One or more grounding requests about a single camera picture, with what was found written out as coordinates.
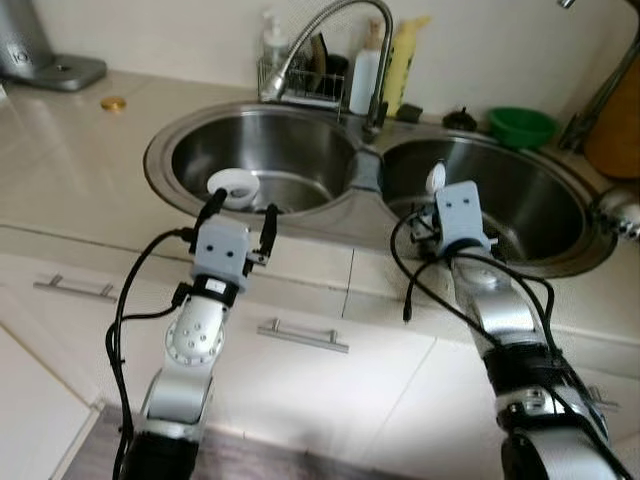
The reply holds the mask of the white ceramic spoon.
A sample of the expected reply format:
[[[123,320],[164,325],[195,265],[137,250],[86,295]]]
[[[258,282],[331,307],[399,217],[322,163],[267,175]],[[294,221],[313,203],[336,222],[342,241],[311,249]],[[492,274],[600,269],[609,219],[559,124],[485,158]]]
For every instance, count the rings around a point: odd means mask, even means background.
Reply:
[[[434,198],[436,192],[448,184],[447,165],[436,163],[428,170],[428,175],[424,180],[424,193],[429,198]]]

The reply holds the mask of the small white bowl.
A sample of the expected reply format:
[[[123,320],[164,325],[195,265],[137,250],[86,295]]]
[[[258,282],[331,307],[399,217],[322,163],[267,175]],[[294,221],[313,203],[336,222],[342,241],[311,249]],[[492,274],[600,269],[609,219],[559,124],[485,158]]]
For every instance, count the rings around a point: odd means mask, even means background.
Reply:
[[[206,189],[215,195],[219,189],[227,193],[224,209],[251,211],[262,188],[262,183],[251,170],[242,168],[221,169],[206,180]]]

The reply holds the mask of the stainless steel double sink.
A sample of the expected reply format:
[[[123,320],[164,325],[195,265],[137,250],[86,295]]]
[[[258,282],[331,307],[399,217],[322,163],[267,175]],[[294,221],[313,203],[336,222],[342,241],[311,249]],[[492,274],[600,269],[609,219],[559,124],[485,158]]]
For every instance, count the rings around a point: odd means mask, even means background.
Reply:
[[[383,192],[351,189],[353,156],[383,156]],[[599,196],[589,180],[547,152],[512,150],[483,133],[433,124],[390,122],[366,137],[360,116],[269,102],[228,102],[165,125],[143,152],[154,192],[195,215],[209,200],[206,180],[242,168],[262,183],[251,211],[228,209],[259,228],[269,204],[280,209],[280,233],[413,259],[407,234],[394,224],[425,205],[424,180],[436,163],[449,182],[474,180],[484,229],[495,255],[513,269],[543,278],[589,273],[612,255],[617,239],[600,233],[590,207]]]

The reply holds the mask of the grey dish cloth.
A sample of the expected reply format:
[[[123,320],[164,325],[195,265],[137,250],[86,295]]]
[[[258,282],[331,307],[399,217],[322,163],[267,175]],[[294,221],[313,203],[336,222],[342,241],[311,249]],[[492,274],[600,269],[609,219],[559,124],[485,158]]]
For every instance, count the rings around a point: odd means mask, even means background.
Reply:
[[[383,168],[383,156],[371,148],[360,148],[353,156],[352,178],[349,180],[351,189],[374,192],[375,195],[383,192],[381,187],[381,168]]]

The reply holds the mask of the black sink plug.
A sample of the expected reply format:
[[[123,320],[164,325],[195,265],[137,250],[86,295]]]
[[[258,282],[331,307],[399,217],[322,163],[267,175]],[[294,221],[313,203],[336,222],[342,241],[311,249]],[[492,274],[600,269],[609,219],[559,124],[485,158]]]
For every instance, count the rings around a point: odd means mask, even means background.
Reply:
[[[475,116],[468,113],[467,108],[449,111],[443,116],[442,125],[449,131],[476,132],[479,129],[479,123],[477,123]]]

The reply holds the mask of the silver gooseneck spring faucet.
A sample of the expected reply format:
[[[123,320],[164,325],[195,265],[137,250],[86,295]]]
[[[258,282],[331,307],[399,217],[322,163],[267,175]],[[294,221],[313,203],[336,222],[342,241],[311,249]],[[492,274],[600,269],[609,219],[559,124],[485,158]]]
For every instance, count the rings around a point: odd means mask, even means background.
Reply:
[[[384,3],[384,0],[332,0],[326,4],[317,13],[308,20],[305,27],[301,29],[294,40],[284,50],[283,58],[276,59],[273,68],[266,73],[265,77],[260,77],[259,84],[259,101],[260,102],[280,102],[285,92],[285,82],[291,64],[296,58],[298,51],[302,49],[305,42],[314,33],[319,31],[320,27],[333,15],[348,8],[348,6],[367,4],[378,9],[381,20],[383,20],[384,29],[378,46],[380,47],[380,58],[378,61],[378,69],[374,81],[374,90],[371,92],[367,113],[364,115],[364,133],[366,137],[374,137],[381,131],[381,127],[387,119],[389,105],[385,101],[385,82],[387,82],[387,73],[389,70],[389,61],[393,54],[393,33],[390,31],[390,23],[394,17],[392,10]]]

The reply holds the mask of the green plastic bowl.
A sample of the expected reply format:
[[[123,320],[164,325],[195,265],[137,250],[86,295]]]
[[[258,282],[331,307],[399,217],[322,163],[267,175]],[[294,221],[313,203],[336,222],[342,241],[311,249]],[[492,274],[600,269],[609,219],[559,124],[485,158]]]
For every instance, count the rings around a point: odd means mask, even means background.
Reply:
[[[486,114],[492,136],[508,148],[540,148],[548,145],[558,131],[557,120],[543,111],[512,108],[493,108]]]

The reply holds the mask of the steel wool scrubber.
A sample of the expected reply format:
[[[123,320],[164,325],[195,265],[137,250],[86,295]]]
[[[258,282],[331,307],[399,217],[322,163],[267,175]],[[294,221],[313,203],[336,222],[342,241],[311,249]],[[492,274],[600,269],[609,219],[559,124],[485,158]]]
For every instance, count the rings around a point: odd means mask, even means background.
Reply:
[[[310,83],[310,59],[306,56],[294,58],[288,65],[287,73],[284,77],[284,91],[305,92]]]

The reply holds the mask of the white cabinet door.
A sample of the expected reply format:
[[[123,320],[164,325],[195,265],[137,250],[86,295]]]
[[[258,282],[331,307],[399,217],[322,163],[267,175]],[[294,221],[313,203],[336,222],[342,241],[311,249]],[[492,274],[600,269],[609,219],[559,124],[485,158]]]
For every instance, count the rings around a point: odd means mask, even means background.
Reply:
[[[114,284],[118,296],[127,270],[125,265],[118,273],[102,273],[0,253],[0,307],[15,308],[15,314],[0,314],[0,325],[87,404],[120,406],[105,352],[105,333],[113,324],[116,302],[40,291],[31,284],[60,273],[83,282]],[[147,282],[140,274],[131,285],[124,314],[163,311],[172,305],[175,289],[177,282]],[[177,314],[123,323],[123,372],[134,412],[140,410],[152,379],[163,366],[165,330],[175,317]]]
[[[417,480],[504,480],[495,397],[474,346],[435,340],[367,449]]]
[[[273,317],[337,329],[349,353],[257,334],[256,326]],[[364,465],[435,339],[241,301],[230,311],[225,342],[212,374],[211,430]]]

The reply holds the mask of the white bottle brown cap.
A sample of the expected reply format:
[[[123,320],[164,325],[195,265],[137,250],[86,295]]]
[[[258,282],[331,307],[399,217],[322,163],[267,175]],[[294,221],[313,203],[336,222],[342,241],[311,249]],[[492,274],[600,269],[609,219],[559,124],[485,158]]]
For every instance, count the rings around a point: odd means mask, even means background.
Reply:
[[[381,56],[381,40],[383,40],[383,20],[369,17],[364,44],[355,54],[349,73],[348,108],[352,114],[367,115],[370,110],[372,91],[378,74],[378,61]]]

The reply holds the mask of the yellow dish soap bottle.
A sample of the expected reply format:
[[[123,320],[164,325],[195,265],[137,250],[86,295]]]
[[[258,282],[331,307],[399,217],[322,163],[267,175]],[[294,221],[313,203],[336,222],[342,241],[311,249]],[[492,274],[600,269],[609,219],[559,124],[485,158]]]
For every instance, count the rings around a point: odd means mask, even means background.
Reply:
[[[431,19],[430,15],[420,15],[403,20],[393,35],[383,86],[383,101],[387,105],[388,119],[393,118],[401,108],[419,32],[428,26]]]

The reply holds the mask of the black cup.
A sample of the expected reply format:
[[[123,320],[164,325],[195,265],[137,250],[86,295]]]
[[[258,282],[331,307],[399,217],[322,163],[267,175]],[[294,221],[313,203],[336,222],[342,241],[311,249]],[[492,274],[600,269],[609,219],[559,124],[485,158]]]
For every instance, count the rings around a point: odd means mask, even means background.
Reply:
[[[320,92],[332,97],[334,101],[340,101],[346,93],[346,74],[349,70],[349,59],[346,56],[333,54],[326,55],[325,74],[320,83]]]

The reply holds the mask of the clear soap pump bottle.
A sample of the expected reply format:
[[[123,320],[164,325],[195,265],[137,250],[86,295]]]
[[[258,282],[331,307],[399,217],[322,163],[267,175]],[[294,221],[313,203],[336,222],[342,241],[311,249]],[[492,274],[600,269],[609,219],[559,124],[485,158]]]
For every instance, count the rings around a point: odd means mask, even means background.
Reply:
[[[273,9],[266,9],[262,13],[262,19],[264,19],[264,28],[262,28],[259,65],[262,73],[270,74],[285,64],[292,42],[284,35],[278,14]]]

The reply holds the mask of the round wooden cutting board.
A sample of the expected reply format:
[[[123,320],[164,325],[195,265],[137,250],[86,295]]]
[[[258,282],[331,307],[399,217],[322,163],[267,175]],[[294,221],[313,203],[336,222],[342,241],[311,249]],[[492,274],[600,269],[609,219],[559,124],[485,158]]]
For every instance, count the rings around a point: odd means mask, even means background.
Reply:
[[[640,61],[632,61],[625,77],[604,106],[584,145],[596,172],[612,179],[640,177]]]

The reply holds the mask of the grey appliance base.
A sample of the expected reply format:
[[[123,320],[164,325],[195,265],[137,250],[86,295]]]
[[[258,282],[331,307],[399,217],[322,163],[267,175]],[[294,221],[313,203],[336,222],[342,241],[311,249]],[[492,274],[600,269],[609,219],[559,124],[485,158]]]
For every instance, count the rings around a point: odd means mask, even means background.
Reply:
[[[41,90],[76,92],[106,73],[105,61],[52,50],[32,0],[0,0],[0,78]]]

